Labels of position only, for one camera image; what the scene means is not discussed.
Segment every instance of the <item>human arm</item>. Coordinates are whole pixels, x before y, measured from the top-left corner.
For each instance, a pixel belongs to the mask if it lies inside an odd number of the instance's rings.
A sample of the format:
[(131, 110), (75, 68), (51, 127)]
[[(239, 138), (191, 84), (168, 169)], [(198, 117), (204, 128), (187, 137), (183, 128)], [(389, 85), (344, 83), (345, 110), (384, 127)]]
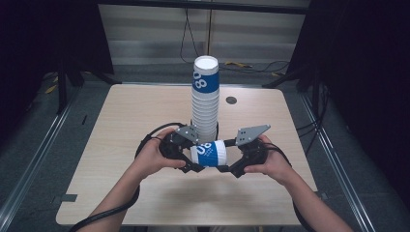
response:
[[(118, 180), (117, 184), (115, 184), (90, 216), (111, 210), (129, 202), (142, 180), (160, 171), (163, 167), (178, 168), (185, 166), (184, 161), (166, 159), (160, 152), (159, 145), (161, 139), (164, 139), (165, 136), (171, 132), (173, 132), (173, 129), (163, 130), (156, 138), (147, 142), (130, 167)], [(78, 231), (118, 231), (126, 212), (127, 211), (123, 211), (116, 215), (102, 218)]]
[[(265, 135), (259, 138), (266, 144), (272, 144)], [(269, 151), (264, 164), (247, 166), (245, 172), (266, 174), (283, 185), (301, 215), (315, 231), (353, 231), (343, 219), (317, 197), (279, 152)]]

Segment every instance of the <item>person's right hand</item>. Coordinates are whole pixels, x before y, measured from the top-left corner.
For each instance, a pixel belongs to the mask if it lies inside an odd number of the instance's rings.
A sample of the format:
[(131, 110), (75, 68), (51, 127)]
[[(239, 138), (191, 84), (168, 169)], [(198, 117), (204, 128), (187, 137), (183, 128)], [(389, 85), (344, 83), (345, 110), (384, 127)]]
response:
[[(259, 138), (263, 143), (272, 143), (264, 134), (260, 135)], [(281, 185), (284, 185), (293, 174), (296, 174), (284, 157), (279, 152), (273, 150), (269, 150), (265, 163), (247, 166), (244, 171), (246, 173), (263, 173), (275, 179)]]

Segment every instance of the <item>person's right arm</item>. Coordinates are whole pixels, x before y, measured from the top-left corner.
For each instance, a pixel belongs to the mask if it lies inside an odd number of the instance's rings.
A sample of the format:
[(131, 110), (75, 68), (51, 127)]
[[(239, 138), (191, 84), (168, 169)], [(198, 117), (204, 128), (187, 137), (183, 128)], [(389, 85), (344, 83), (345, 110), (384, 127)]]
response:
[[(265, 135), (261, 135), (259, 138), (264, 143), (272, 143)], [(264, 164), (247, 166), (244, 170), (247, 173), (269, 175), (283, 185), (289, 192), (301, 215), (315, 231), (353, 231), (343, 219), (317, 197), (308, 184), (279, 152), (269, 151)]]

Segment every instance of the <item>gray metal bracket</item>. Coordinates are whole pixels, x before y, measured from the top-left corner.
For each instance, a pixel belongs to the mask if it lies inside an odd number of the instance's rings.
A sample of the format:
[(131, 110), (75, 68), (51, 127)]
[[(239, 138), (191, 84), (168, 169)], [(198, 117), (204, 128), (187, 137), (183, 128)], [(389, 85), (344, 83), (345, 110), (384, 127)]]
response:
[(267, 131), (270, 127), (271, 125), (266, 124), (266, 125), (257, 126), (257, 127), (238, 129), (238, 134), (236, 135), (235, 145), (241, 146), (241, 145), (252, 142), (260, 134)]
[(199, 141), (198, 133), (196, 132), (196, 125), (179, 128), (176, 132), (195, 144)]

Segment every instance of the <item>table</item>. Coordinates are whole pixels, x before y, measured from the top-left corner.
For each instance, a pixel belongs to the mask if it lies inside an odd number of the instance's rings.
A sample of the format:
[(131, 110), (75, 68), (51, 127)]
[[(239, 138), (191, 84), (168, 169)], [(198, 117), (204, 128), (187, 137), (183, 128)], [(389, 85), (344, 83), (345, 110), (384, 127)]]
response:
[[(237, 99), (235, 104), (227, 97)], [(127, 167), (137, 146), (153, 129), (170, 122), (190, 123), (190, 86), (114, 85), (90, 135), (56, 220), (75, 224), (103, 200)], [(239, 128), (270, 124), (265, 132), (288, 156), (293, 168), (316, 190), (302, 145), (280, 90), (220, 87), (220, 136), (234, 138)], [(228, 164), (241, 157), (227, 149)], [(138, 201), (124, 225), (299, 224), (285, 188), (262, 174), (236, 179), (205, 168), (184, 174), (164, 168), (141, 183)]]

